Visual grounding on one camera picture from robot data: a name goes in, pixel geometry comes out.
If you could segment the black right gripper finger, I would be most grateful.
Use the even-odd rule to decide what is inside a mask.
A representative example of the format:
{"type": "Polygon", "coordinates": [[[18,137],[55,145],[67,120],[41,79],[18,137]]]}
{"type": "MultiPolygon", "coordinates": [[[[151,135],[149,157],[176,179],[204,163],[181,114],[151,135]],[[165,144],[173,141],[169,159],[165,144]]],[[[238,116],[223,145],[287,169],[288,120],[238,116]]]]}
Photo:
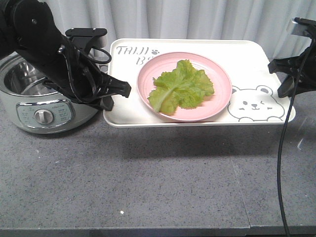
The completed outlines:
{"type": "Polygon", "coordinates": [[[296,78],[293,76],[286,76],[280,87],[277,89],[279,98],[293,97],[299,94],[298,87],[295,87],[296,78]]]}
{"type": "Polygon", "coordinates": [[[269,73],[283,72],[286,74],[298,74],[303,62],[302,56],[294,56],[284,59],[273,59],[268,64],[269,73]]]}

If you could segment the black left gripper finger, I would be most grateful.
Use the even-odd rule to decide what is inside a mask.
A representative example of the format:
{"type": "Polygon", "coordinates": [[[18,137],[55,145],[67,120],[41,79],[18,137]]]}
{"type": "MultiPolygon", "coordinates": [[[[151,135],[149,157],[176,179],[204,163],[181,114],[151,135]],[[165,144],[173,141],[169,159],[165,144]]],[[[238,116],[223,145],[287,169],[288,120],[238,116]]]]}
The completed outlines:
{"type": "Polygon", "coordinates": [[[96,96],[93,100],[93,107],[98,110],[111,111],[113,106],[112,95],[96,96]]]}
{"type": "Polygon", "coordinates": [[[108,74],[103,74],[103,82],[105,82],[104,95],[121,95],[128,98],[131,92],[131,86],[128,82],[118,80],[108,74]]]}

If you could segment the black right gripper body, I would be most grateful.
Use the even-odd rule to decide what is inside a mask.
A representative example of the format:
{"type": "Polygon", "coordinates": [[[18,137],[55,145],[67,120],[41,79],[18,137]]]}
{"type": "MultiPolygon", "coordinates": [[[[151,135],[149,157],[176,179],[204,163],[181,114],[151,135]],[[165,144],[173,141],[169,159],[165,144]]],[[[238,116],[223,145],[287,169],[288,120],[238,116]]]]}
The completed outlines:
{"type": "Polygon", "coordinates": [[[295,56],[294,65],[299,70],[306,55],[308,56],[300,73],[296,95],[316,90],[316,45],[307,47],[299,56],[295,56]]]}

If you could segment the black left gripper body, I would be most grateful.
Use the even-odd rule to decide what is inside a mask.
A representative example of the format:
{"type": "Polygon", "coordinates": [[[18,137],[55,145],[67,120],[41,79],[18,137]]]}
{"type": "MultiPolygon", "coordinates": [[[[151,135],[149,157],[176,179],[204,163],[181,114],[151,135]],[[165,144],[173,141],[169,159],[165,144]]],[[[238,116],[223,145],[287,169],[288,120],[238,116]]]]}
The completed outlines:
{"type": "Polygon", "coordinates": [[[109,63],[98,60],[80,49],[56,49],[44,54],[46,87],[60,92],[77,104],[100,106],[107,96],[109,76],[98,65],[109,63]]]}

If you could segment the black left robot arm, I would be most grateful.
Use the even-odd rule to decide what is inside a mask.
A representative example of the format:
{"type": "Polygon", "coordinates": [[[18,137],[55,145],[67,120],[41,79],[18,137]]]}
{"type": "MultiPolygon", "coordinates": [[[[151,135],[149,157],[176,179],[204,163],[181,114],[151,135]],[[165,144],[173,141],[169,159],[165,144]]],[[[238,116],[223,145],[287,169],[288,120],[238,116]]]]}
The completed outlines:
{"type": "Polygon", "coordinates": [[[131,86],[99,69],[90,56],[104,28],[72,28],[64,34],[55,25],[47,3],[3,0],[0,3],[0,56],[14,52],[45,75],[44,86],[73,103],[111,111],[112,97],[128,97],[131,86]]]}

